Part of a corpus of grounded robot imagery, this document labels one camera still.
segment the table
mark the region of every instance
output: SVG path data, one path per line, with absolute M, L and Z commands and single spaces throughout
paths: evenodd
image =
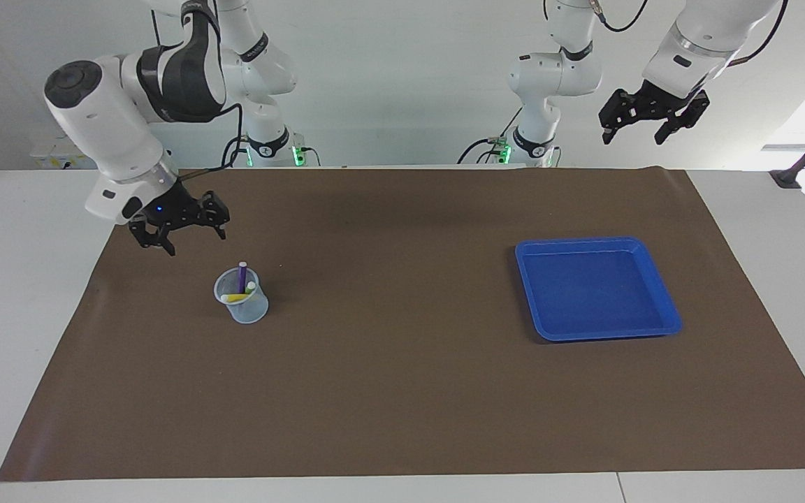
M 89 172 L 0 172 L 0 464 L 111 226 L 81 210 Z M 767 174 L 690 174 L 805 374 L 805 197 Z M 19 270 L 23 284 L 9 284 Z M 12 336 L 20 328 L 23 337 Z M 805 470 L 0 484 L 0 500 L 795 501 Z

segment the yellow marker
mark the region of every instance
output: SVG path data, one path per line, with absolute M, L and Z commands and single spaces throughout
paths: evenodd
M 223 293 L 220 297 L 223 302 L 237 302 L 238 300 L 246 300 L 249 294 L 246 293 Z

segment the plastic cup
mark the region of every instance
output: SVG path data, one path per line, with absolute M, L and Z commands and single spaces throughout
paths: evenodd
M 221 305 L 229 309 L 234 321 L 239 323 L 256 323 L 266 315 L 269 310 L 269 299 L 266 299 L 263 289 L 259 284 L 259 277 L 251 268 L 247 270 L 248 281 L 256 283 L 256 289 L 247 296 L 246 299 L 237 302 L 223 302 L 224 293 L 243 293 L 238 292 L 238 268 L 227 270 L 213 284 L 213 294 Z

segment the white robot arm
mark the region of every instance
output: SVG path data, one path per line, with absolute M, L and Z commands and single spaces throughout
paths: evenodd
M 293 90 L 296 76 L 287 55 L 269 44 L 248 0 L 220 0 L 218 7 L 217 0 L 150 3 L 181 16 L 181 44 L 65 64 L 45 83 L 45 101 L 99 166 L 87 210 L 129 223 L 141 246 L 173 255 L 170 231 L 211 226 L 224 239 L 229 212 L 213 192 L 200 200 L 188 194 L 147 123 L 209 122 L 239 105 L 253 159 L 260 166 L 299 165 L 295 135 L 270 96 Z M 157 231 L 148 233 L 148 224 Z
M 780 2 L 687 0 L 645 67 L 645 81 L 638 92 L 617 89 L 598 114 L 604 143 L 610 143 L 620 128 L 638 121 L 667 120 L 655 134 L 658 145 L 680 128 L 693 127 L 710 103 L 703 86 L 729 66 L 751 29 Z M 592 3 L 595 12 L 603 15 L 597 0 Z
M 601 66 L 592 51 L 595 13 L 590 0 L 556 0 L 549 9 L 549 33 L 559 45 L 555 54 L 531 53 L 518 58 L 508 85 L 523 102 L 520 124 L 505 133 L 510 162 L 547 166 L 561 111 L 554 96 L 582 96 L 598 89 Z

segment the white wall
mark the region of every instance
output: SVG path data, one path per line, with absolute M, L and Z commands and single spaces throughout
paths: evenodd
M 635 2 L 607 0 L 611 22 Z M 519 54 L 555 51 L 539 0 L 258 0 L 273 43 L 300 67 L 296 92 L 279 96 L 288 124 L 332 165 L 449 163 L 480 137 L 499 133 L 520 103 L 505 74 Z M 681 2 L 651 2 L 623 34 L 598 29 L 595 50 L 606 75 L 593 96 L 560 99 L 563 165 L 719 168 L 754 152 L 805 98 L 805 1 L 793 2 L 766 52 L 707 86 L 713 104 L 699 125 L 655 146 L 657 124 L 622 130 L 605 147 L 597 112 L 618 87 L 635 90 L 640 73 L 679 13 Z M 748 48 L 769 30 L 757 29 Z M 175 19 L 161 18 L 164 41 Z M 51 70 L 80 58 L 153 45 L 139 0 L 0 0 L 0 168 L 30 168 L 34 134 L 53 133 L 41 98 Z M 233 119 L 154 125 L 185 166 L 217 163 Z

